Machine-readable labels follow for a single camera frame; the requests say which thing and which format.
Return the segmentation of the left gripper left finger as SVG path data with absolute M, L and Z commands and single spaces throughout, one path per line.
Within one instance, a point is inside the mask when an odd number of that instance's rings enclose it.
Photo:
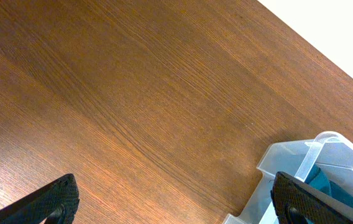
M 0 223 L 72 224 L 79 205 L 73 174 L 65 174 L 0 210 Z

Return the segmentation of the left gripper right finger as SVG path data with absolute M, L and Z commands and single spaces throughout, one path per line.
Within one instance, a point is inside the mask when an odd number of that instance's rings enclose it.
M 270 195 L 281 224 L 353 224 L 353 208 L 286 172 L 276 173 Z

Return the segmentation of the dark blue teal cloth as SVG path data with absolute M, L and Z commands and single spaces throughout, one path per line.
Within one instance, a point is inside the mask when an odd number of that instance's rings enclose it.
M 305 183 L 310 185 L 312 188 L 353 208 L 353 196 L 347 193 L 336 183 L 330 181 L 326 174 L 317 165 L 312 167 L 305 180 Z

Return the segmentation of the clear plastic storage container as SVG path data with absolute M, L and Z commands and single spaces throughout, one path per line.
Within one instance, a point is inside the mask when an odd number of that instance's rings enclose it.
M 314 165 L 353 196 L 353 143 L 337 132 L 325 131 L 315 139 L 271 144 L 257 165 L 262 172 L 257 188 L 241 214 L 228 214 L 224 223 L 278 223 L 270 196 L 276 173 L 286 172 L 305 182 Z

